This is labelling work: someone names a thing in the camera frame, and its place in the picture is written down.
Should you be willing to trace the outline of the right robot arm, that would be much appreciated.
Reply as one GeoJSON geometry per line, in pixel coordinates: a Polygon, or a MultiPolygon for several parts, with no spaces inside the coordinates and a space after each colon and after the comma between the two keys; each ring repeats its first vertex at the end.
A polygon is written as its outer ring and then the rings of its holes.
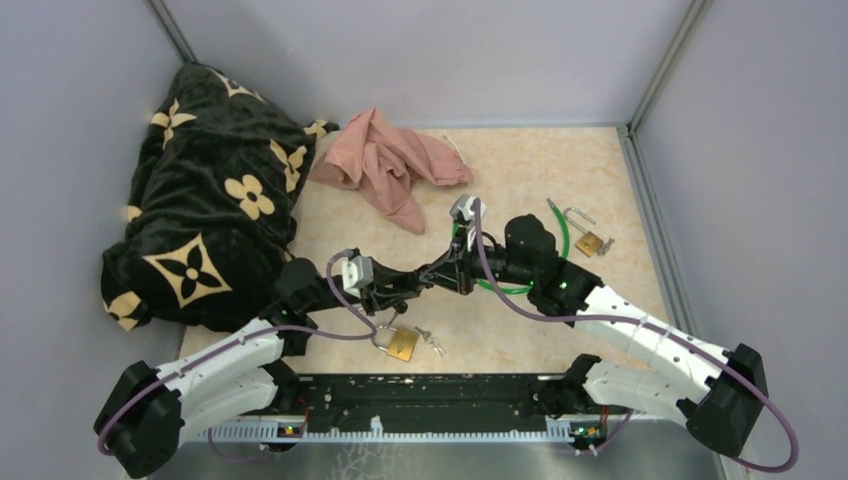
{"type": "Polygon", "coordinates": [[[539,219],[524,215],[506,227],[505,244],[489,244],[473,219],[461,215],[447,251],[422,266],[420,279],[471,292],[480,280],[527,287],[535,307],[520,315],[561,322],[605,339],[647,365],[627,369],[591,360],[563,385],[576,412],[596,404],[661,416],[682,425],[708,449],[738,457],[767,405],[764,361],[740,343],[725,348],[690,336],[626,300],[598,275],[563,258],[539,219]]]}

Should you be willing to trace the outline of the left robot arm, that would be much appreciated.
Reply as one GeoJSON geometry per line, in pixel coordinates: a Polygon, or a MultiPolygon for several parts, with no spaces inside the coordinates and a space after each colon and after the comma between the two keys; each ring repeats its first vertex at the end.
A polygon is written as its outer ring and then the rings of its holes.
{"type": "Polygon", "coordinates": [[[166,464],[188,440],[218,424],[252,412],[304,413],[298,375],[284,362],[302,355],[319,330],[310,314],[347,308],[377,334],[370,315],[399,310],[424,290],[422,269],[395,270],[347,250],[332,257],[339,274],[319,273],[304,258],[289,261],[274,286],[269,308],[224,339],[186,358],[159,366],[127,367],[94,423],[96,446],[132,478],[166,464]]]}

